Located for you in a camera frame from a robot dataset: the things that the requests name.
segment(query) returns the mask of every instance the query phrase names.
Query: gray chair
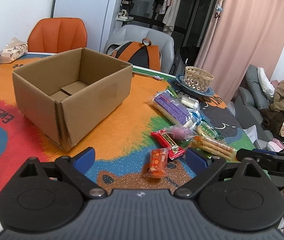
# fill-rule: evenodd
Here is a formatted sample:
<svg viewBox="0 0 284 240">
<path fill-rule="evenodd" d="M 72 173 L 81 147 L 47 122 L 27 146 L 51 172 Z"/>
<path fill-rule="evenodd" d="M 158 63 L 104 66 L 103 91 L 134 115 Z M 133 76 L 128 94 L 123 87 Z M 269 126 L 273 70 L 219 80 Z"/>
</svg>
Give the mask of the gray chair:
<svg viewBox="0 0 284 240">
<path fill-rule="evenodd" d="M 174 60 L 174 40 L 166 33 L 138 26 L 138 25 L 125 25 L 119 31 L 114 33 L 104 47 L 104 53 L 112 44 L 116 44 L 123 41 L 139 41 L 143 38 L 151 40 L 152 45 L 158 45 L 161 52 L 161 71 L 168 73 L 171 69 Z"/>
</svg>

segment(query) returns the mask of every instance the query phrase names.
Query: red snack package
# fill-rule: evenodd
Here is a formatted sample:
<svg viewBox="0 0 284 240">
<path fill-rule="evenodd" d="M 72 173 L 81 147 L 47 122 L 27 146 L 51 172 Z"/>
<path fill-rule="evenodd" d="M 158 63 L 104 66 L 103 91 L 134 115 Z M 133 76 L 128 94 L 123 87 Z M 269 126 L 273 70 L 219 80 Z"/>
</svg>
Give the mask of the red snack package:
<svg viewBox="0 0 284 240">
<path fill-rule="evenodd" d="M 143 175 L 145 178 L 160 179 L 169 174 L 166 170 L 168 163 L 168 149 L 154 149 L 150 152 L 150 169 Z"/>
<path fill-rule="evenodd" d="M 170 136 L 168 136 L 165 130 L 151 132 L 150 134 L 161 145 L 162 148 L 169 149 L 169 158 L 171 160 L 174 160 L 185 153 L 186 149 L 178 146 L 175 141 L 173 141 Z"/>
</svg>

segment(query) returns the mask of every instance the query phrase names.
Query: orange chair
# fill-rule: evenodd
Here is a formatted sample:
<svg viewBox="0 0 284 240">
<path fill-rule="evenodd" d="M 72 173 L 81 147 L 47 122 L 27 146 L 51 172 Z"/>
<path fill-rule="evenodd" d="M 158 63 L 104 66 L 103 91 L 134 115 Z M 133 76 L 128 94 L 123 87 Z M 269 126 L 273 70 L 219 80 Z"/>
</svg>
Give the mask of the orange chair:
<svg viewBox="0 0 284 240">
<path fill-rule="evenodd" d="M 40 20 L 28 38 L 29 52 L 60 53 L 84 48 L 87 32 L 79 18 L 48 18 Z"/>
</svg>

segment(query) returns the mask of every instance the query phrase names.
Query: chair backrest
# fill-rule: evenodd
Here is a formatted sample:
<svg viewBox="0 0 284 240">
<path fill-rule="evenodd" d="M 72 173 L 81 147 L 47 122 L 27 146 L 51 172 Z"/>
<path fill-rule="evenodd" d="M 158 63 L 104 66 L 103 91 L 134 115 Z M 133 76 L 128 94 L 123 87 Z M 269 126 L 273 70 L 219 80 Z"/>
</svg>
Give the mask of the chair backrest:
<svg viewBox="0 0 284 240">
<path fill-rule="evenodd" d="M 148 38 L 152 41 L 152 45 L 158 45 L 162 56 L 161 71 L 168 73 L 174 60 L 174 40 L 166 33 L 138 26 L 138 25 L 125 25 L 119 31 L 114 33 L 106 42 L 104 53 L 112 44 L 122 41 L 139 41 L 142 42 L 143 38 Z"/>
<path fill-rule="evenodd" d="M 29 52 L 60 53 L 84 48 L 87 32 L 79 18 L 47 18 L 40 20 L 28 38 Z"/>
</svg>

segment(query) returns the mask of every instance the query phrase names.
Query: backpack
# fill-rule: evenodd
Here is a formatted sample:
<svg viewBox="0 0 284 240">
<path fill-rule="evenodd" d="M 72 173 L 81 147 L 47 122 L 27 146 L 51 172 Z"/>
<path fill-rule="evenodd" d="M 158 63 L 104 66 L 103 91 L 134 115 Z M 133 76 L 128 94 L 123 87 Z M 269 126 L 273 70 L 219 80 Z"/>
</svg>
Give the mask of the backpack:
<svg viewBox="0 0 284 240">
<path fill-rule="evenodd" d="M 131 63 L 134 66 L 161 71 L 161 53 L 159 46 L 152 45 L 151 41 L 144 38 L 141 42 L 124 41 L 112 44 L 106 53 L 119 60 Z"/>
</svg>

